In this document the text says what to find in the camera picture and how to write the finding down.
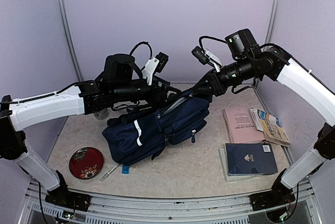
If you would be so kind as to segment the front aluminium rail base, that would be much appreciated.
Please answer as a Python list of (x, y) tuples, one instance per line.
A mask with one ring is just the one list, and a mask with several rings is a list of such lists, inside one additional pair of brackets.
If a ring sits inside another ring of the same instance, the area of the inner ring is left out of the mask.
[[(62, 218), (71, 209), (42, 202), (44, 214), (59, 217), (69, 223), (248, 223), (251, 215), (260, 214), (265, 221), (267, 212), (284, 205), (254, 211), (250, 201), (252, 193), (205, 198), (134, 198), (70, 189), (89, 194), (87, 212), (75, 210), (72, 220)], [(33, 214), (40, 213), (39, 190), (31, 181), (15, 223), (28, 223)], [(310, 182), (300, 183), (298, 205), (292, 217), (284, 223), (325, 223)]]

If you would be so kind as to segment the left aluminium frame post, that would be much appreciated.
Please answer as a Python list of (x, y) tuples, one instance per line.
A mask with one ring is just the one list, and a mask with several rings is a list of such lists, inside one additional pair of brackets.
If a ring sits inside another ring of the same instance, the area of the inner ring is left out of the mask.
[(77, 55), (76, 55), (74, 42), (73, 42), (73, 38), (71, 35), (70, 24), (69, 24), (67, 12), (66, 12), (65, 0), (57, 0), (57, 2), (58, 2), (60, 18), (62, 22), (62, 28), (63, 28), (64, 35), (65, 35), (66, 45), (68, 47), (68, 51), (70, 54), (71, 63), (73, 65), (73, 69), (74, 69), (74, 73), (75, 73), (77, 81), (81, 82), (81, 81), (84, 81), (84, 77), (82, 74), (82, 70), (81, 70)]

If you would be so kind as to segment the aluminium frame post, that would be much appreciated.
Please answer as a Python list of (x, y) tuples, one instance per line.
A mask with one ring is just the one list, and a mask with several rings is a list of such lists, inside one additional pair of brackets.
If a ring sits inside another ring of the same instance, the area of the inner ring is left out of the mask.
[(272, 42), (279, 7), (280, 7), (280, 0), (272, 0), (270, 17), (269, 17), (269, 22), (268, 22), (266, 33), (265, 33), (264, 43)]
[(62, 22), (62, 28), (63, 28), (64, 35), (65, 35), (66, 45), (68, 47), (68, 51), (70, 54), (71, 63), (73, 65), (73, 69), (74, 69), (74, 73), (75, 73), (77, 81), (81, 82), (81, 81), (84, 81), (84, 77), (82, 74), (82, 70), (81, 70), (77, 55), (76, 55), (74, 42), (73, 42), (73, 38), (71, 35), (70, 24), (69, 24), (67, 12), (66, 12), (65, 0), (57, 0), (57, 2), (58, 2), (60, 18)]

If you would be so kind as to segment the black and blue stamp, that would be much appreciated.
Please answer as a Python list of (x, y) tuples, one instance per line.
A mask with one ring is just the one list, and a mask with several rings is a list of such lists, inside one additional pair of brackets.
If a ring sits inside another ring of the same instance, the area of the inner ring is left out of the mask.
[(122, 174), (129, 174), (130, 166), (123, 165), (122, 166)]

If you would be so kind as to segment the navy blue student backpack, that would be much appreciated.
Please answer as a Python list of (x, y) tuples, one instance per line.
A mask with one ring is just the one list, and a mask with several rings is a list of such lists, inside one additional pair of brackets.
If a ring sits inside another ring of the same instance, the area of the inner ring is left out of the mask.
[(114, 162), (131, 166), (148, 157), (158, 157), (165, 147), (195, 135), (207, 124), (212, 95), (184, 91), (176, 101), (156, 111), (146, 109), (111, 118), (102, 135)]

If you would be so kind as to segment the clear plastic syringe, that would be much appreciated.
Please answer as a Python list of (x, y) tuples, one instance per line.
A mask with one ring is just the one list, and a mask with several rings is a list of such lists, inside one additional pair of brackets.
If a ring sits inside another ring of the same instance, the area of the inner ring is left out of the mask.
[(120, 164), (115, 164), (99, 179), (99, 181), (100, 182), (105, 181), (119, 166)]

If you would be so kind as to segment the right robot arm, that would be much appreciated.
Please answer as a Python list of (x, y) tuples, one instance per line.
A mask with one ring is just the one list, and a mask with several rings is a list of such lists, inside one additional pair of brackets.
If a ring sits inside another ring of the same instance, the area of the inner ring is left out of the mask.
[(201, 64), (213, 67), (194, 85), (194, 90), (220, 96), (245, 80), (267, 76), (295, 92), (325, 120), (314, 146), (283, 170), (269, 191), (250, 195), (254, 211), (297, 201), (293, 188), (326, 160), (334, 159), (334, 92), (282, 47), (273, 43), (260, 46), (248, 28), (228, 35), (223, 43), (234, 59), (230, 65), (223, 66), (201, 43), (192, 50)]

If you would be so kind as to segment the pink paperback book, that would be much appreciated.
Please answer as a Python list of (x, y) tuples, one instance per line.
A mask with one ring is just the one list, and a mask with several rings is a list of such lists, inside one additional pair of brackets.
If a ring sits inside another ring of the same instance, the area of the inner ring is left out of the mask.
[(264, 133), (256, 129), (249, 108), (228, 107), (222, 113), (231, 143), (260, 143), (265, 140)]

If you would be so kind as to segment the colourful comic booklet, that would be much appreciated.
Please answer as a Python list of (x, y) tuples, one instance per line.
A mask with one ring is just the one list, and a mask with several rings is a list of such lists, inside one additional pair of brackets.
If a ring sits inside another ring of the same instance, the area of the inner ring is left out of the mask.
[(256, 108), (249, 109), (255, 127), (264, 133), (265, 140), (274, 144), (289, 147), (291, 145), (285, 130), (280, 126), (279, 120)]

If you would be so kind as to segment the right aluminium frame post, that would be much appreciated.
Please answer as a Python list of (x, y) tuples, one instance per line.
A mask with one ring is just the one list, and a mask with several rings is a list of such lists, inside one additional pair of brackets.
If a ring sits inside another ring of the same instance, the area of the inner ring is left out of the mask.
[(266, 33), (265, 33), (264, 43), (272, 42), (279, 7), (280, 7), (280, 0), (272, 0), (270, 17), (269, 17), (269, 22), (268, 22)]

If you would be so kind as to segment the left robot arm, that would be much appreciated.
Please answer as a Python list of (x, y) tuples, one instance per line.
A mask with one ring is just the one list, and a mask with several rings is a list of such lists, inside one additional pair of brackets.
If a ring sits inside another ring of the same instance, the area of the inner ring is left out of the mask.
[(1, 158), (14, 161), (47, 190), (46, 201), (57, 206), (87, 211), (91, 197), (68, 189), (63, 175), (52, 169), (30, 146), (24, 130), (67, 116), (89, 115), (113, 108), (116, 103), (145, 101), (147, 107), (163, 106), (171, 89), (156, 76), (168, 56), (151, 57), (144, 68), (129, 54), (106, 58), (103, 72), (94, 80), (75, 82), (51, 93), (30, 98), (1, 100)]

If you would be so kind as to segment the white patterned ceramic cup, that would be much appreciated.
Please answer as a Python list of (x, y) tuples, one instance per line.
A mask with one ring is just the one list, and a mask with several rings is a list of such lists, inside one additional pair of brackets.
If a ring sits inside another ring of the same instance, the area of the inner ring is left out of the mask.
[(100, 111), (94, 112), (93, 115), (97, 120), (104, 120), (109, 116), (109, 111), (107, 108), (104, 108)]

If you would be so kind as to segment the grey white book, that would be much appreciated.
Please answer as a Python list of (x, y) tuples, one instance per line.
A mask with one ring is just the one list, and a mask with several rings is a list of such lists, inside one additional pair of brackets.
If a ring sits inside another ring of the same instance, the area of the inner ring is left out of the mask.
[(223, 174), (225, 177), (226, 182), (235, 182), (235, 181), (242, 181), (242, 180), (248, 180), (251, 178), (261, 177), (262, 175), (259, 174), (252, 174), (252, 175), (229, 175), (228, 174), (228, 164), (227, 164), (227, 158), (226, 158), (226, 151), (224, 148), (221, 148), (218, 150), (220, 162), (223, 170)]

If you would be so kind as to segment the dark blue book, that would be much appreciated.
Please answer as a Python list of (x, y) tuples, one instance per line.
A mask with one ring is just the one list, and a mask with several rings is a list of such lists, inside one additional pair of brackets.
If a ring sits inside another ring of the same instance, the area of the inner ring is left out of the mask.
[(227, 143), (225, 151), (230, 176), (268, 175), (278, 172), (269, 143)]

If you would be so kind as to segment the red floral plate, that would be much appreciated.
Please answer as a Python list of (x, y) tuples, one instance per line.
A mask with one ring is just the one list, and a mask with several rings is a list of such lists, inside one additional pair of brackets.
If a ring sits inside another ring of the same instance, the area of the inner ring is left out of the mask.
[(80, 179), (89, 180), (103, 168), (103, 154), (94, 147), (84, 147), (75, 151), (69, 160), (70, 173)]

